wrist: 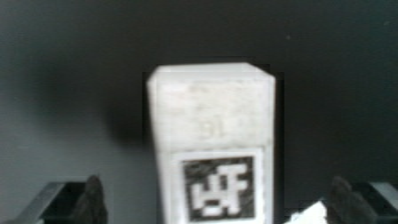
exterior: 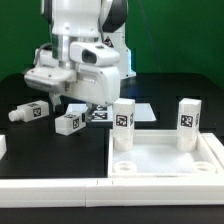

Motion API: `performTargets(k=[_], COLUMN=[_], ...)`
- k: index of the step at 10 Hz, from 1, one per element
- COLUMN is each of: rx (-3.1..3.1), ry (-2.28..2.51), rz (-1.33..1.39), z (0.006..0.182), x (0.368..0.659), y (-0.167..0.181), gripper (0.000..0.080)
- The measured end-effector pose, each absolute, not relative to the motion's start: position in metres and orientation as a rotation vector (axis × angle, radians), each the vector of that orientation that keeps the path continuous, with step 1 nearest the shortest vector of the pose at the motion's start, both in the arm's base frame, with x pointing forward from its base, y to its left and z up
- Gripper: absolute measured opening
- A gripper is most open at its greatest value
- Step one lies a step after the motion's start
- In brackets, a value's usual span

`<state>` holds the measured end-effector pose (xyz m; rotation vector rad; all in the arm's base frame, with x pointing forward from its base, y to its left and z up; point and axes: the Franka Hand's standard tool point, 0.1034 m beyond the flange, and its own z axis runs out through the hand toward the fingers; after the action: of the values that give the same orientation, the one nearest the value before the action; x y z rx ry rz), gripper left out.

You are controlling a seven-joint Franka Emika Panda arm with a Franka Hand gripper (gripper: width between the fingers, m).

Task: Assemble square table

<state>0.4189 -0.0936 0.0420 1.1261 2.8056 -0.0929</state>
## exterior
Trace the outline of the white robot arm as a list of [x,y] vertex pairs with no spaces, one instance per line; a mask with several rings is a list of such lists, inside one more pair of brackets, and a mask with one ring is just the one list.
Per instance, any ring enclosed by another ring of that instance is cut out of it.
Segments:
[[41,6],[50,25],[50,60],[37,52],[25,82],[47,92],[54,106],[62,96],[85,102],[82,118],[89,122],[97,106],[110,106],[120,97],[126,57],[104,36],[124,26],[128,1],[42,0]]

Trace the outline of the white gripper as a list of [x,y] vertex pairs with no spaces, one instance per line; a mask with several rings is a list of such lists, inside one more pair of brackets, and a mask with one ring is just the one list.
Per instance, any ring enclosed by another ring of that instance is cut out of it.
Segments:
[[120,96],[120,74],[115,66],[36,67],[24,79],[29,87],[50,93],[54,107],[61,105],[60,95],[86,102],[87,110],[82,113],[82,121],[86,123],[92,121],[97,105],[111,105]]

